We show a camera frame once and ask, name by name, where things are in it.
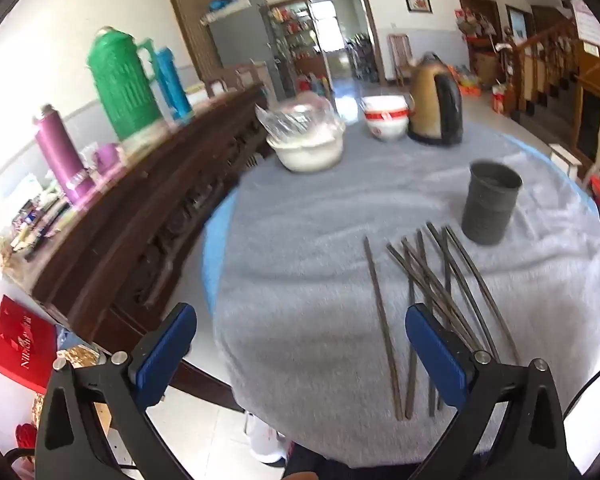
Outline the dark grey utensil holder cup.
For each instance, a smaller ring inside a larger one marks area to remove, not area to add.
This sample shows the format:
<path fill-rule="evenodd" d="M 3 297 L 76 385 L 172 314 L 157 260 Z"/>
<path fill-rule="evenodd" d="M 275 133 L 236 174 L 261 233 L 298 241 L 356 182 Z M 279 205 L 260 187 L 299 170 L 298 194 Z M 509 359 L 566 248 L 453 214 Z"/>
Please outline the dark grey utensil holder cup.
<path fill-rule="evenodd" d="M 497 245 L 504 238 L 521 188 L 521 176 L 509 166 L 493 160 L 475 160 L 470 165 L 460 222 L 465 236 L 482 246 Z"/>

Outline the dark chopstick four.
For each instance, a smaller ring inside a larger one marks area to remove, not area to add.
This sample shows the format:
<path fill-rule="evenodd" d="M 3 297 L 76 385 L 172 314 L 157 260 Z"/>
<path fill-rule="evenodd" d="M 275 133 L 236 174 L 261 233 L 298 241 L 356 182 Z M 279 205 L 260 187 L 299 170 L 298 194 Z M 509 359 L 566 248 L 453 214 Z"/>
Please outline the dark chopstick four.
<path fill-rule="evenodd" d="M 442 304 L 446 305 L 445 313 L 449 315 L 450 320 L 455 323 L 455 327 L 466 337 L 468 346 L 472 350 L 481 349 L 476 334 L 471 329 L 460 308 L 457 307 L 457 304 L 453 300 L 452 296 L 445 290 L 442 283 L 438 280 L 436 274 L 429 269 L 429 266 L 427 266 L 425 260 L 419 255 L 417 250 L 407 241 L 405 237 L 402 238 L 401 244 L 408 254 L 413 257 L 417 265 L 420 267 L 420 270 L 422 270 L 422 274 L 428 278 L 429 284 L 434 289 L 437 289 L 438 298 L 441 299 Z"/>

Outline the wall calendar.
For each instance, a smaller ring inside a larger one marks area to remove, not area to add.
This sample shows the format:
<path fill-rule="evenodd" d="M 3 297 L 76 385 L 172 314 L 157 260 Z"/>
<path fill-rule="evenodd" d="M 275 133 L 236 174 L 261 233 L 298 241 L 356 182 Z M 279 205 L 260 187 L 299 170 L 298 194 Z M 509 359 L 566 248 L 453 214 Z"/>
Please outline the wall calendar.
<path fill-rule="evenodd" d="M 570 3 L 579 38 L 587 44 L 594 44 L 600 48 L 600 22 L 584 0 L 570 0 Z"/>

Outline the dark carved wooden sideboard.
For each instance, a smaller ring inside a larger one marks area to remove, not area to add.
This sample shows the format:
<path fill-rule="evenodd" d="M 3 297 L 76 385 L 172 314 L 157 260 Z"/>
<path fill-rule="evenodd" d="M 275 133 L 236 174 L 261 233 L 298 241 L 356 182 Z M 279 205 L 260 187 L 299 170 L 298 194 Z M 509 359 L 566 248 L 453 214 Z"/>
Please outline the dark carved wooden sideboard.
<path fill-rule="evenodd" d="M 264 144 L 262 84 L 213 99 L 139 154 L 30 258 L 3 270 L 45 313 L 107 351 L 161 321 L 204 225 Z"/>

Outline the gold black electric kettle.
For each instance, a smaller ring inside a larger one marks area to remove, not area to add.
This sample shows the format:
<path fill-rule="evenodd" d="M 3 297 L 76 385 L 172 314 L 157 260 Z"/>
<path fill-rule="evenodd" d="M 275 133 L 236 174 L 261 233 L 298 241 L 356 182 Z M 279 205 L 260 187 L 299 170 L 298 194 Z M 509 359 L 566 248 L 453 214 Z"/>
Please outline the gold black electric kettle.
<path fill-rule="evenodd" d="M 420 143 L 453 146 L 463 141 L 463 101 L 451 70 L 426 52 L 412 73 L 407 135 Z"/>

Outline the green thermos jug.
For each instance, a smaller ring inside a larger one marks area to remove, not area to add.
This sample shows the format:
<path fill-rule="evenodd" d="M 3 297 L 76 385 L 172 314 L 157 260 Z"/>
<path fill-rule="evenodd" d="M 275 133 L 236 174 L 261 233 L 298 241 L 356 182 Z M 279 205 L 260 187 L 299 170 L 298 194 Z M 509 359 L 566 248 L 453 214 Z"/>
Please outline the green thermos jug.
<path fill-rule="evenodd" d="M 138 54 L 141 50 L 154 62 L 150 39 L 137 44 L 126 32 L 105 26 L 96 32 L 87 57 L 99 101 L 121 142 L 162 118 Z"/>

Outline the blue thermos flask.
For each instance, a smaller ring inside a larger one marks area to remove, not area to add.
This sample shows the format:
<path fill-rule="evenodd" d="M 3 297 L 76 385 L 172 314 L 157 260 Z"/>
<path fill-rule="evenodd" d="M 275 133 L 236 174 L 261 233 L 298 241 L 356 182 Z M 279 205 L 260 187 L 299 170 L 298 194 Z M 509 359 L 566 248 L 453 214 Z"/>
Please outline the blue thermos flask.
<path fill-rule="evenodd" d="M 169 48 L 156 51 L 151 64 L 172 118 L 174 120 L 185 119 L 192 112 L 192 107 L 187 99 L 180 76 L 178 76 L 172 51 Z"/>

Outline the wooden staircase railing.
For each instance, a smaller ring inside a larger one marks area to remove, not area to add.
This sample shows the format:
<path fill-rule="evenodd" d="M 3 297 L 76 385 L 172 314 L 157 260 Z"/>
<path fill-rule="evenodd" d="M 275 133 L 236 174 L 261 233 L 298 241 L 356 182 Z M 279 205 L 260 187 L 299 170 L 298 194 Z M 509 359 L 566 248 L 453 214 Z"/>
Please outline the wooden staircase railing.
<path fill-rule="evenodd" d="M 565 18 L 535 36 L 512 44 L 514 112 L 533 115 L 568 90 L 577 75 L 577 27 Z"/>

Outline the small white stool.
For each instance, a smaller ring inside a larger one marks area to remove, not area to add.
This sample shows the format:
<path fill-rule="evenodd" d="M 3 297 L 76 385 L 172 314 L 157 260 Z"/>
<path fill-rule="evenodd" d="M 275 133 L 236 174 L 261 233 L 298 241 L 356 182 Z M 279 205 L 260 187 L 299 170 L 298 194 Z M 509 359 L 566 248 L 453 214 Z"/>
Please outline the small white stool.
<path fill-rule="evenodd" d="M 570 180 L 577 181 L 582 162 L 566 148 L 557 143 L 550 144 L 550 161 Z"/>

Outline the wooden chair by wall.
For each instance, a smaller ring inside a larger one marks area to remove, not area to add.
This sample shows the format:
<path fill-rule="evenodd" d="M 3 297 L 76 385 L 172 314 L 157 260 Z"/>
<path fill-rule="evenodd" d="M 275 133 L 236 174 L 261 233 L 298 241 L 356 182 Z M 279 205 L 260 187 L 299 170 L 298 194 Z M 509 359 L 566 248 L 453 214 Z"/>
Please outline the wooden chair by wall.
<path fill-rule="evenodd" d="M 396 83 L 399 86 L 405 86 L 411 80 L 413 70 L 410 40 L 405 34 L 390 34 L 388 41 Z"/>

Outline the purple thermos bottle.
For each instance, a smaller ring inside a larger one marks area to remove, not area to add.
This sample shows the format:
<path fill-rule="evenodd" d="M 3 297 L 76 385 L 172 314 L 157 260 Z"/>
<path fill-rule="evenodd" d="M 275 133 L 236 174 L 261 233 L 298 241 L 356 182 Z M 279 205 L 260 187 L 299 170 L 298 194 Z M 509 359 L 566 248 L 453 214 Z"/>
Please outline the purple thermos bottle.
<path fill-rule="evenodd" d="M 35 140 L 67 200 L 76 207 L 84 205 L 93 193 L 95 183 L 83 165 L 58 111 L 50 104 L 45 104 L 34 123 L 38 128 Z"/>

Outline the dark chopstick six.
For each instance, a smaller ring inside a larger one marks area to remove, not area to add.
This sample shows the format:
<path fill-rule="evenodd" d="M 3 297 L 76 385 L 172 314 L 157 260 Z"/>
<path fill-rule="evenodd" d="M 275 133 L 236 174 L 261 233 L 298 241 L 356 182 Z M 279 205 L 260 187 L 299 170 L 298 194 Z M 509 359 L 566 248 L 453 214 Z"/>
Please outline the dark chopstick six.
<path fill-rule="evenodd" d="M 444 265 L 449 269 L 450 272 L 452 272 L 455 275 L 458 286 L 460 286 L 460 290 L 462 291 L 465 300 L 470 305 L 472 312 L 474 312 L 475 318 L 480 325 L 483 338 L 486 341 L 486 344 L 488 345 L 492 356 L 494 356 L 495 359 L 499 360 L 500 355 L 498 354 L 498 348 L 496 348 L 496 345 L 494 344 L 494 340 L 492 338 L 490 330 L 486 325 L 486 320 L 484 319 L 478 307 L 478 302 L 477 300 L 475 300 L 475 297 L 472 294 L 471 289 L 469 288 L 469 285 L 466 281 L 466 278 L 464 277 L 462 270 L 460 270 L 460 265 L 456 262 L 455 258 L 452 255 L 449 237 L 446 234 L 441 234 L 431 222 L 427 222 L 426 226 L 429 233 L 434 238 L 440 250 L 442 251 Z"/>

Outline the white basin with plastic bag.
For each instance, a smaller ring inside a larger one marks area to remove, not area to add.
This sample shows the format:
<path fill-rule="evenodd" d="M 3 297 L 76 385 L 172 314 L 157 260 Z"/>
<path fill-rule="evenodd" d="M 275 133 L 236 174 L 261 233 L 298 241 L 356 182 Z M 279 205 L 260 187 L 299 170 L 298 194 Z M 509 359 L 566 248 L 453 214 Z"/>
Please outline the white basin with plastic bag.
<path fill-rule="evenodd" d="M 274 107 L 257 105 L 256 116 L 266 143 L 289 171 L 310 174 L 342 159 L 347 125 L 328 99 L 305 91 Z"/>

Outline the red paper bag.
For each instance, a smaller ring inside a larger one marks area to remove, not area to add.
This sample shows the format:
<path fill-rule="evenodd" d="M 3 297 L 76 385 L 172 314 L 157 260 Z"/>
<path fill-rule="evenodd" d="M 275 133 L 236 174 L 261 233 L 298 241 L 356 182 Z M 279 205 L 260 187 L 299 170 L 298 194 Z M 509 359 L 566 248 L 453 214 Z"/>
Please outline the red paper bag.
<path fill-rule="evenodd" d="M 46 393 L 57 352 L 53 323 L 7 296 L 0 304 L 0 373 L 35 393 Z"/>

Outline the red white stacked bowls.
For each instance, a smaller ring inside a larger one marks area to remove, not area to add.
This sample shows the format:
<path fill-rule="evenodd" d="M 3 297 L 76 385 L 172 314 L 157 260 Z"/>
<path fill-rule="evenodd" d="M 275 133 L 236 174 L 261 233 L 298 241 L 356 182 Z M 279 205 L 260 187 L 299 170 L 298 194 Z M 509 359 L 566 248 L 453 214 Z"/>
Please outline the red white stacked bowls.
<path fill-rule="evenodd" d="M 406 135 L 411 101 L 403 94 L 364 96 L 361 107 L 372 136 L 381 141 L 395 141 Z"/>

